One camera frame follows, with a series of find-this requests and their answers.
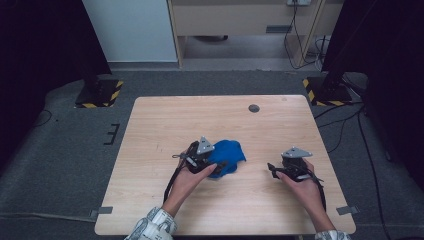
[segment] white wall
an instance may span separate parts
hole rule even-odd
[[[166,0],[83,0],[108,62],[177,62]]]

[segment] table top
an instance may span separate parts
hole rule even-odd
[[[255,104],[258,112],[249,111]],[[327,213],[337,229],[352,233],[334,169],[309,104],[301,95],[140,97],[136,100],[95,226],[99,235],[128,235],[154,206],[161,206],[179,154],[201,136],[214,144],[236,140],[247,161],[218,180],[205,179],[184,202],[175,235],[294,235],[315,233],[289,188],[272,178],[267,163],[282,166],[293,146],[322,179]]]

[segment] hazard tape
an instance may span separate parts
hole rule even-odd
[[[351,101],[318,101],[315,98],[314,91],[312,90],[308,79],[303,79],[303,86],[306,89],[306,93],[308,94],[309,101],[312,106],[341,106],[352,103]]]
[[[116,101],[116,98],[119,95],[119,92],[121,91],[122,84],[124,84],[124,81],[118,81],[116,83],[116,87],[110,97],[110,100],[108,102],[104,103],[82,103],[82,104],[76,104],[76,108],[97,108],[97,107],[111,107]]]

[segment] human hand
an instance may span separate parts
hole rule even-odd
[[[190,196],[197,185],[209,176],[216,168],[216,164],[212,164],[201,172],[196,174],[190,172],[187,167],[183,167],[172,185],[168,199],[163,203],[162,209],[175,217],[185,199]]]
[[[314,166],[303,159],[311,172],[314,172]],[[321,201],[321,195],[318,185],[311,179],[304,179],[301,182],[295,182],[282,172],[276,172],[279,179],[292,190],[297,200],[308,212],[317,232],[334,230],[335,227],[328,217]]]

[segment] patterned sleeve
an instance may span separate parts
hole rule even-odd
[[[147,217],[140,219],[132,233],[125,240],[172,240],[177,224],[166,211],[155,207]]]
[[[352,240],[346,232],[330,230],[315,234],[315,240]]]

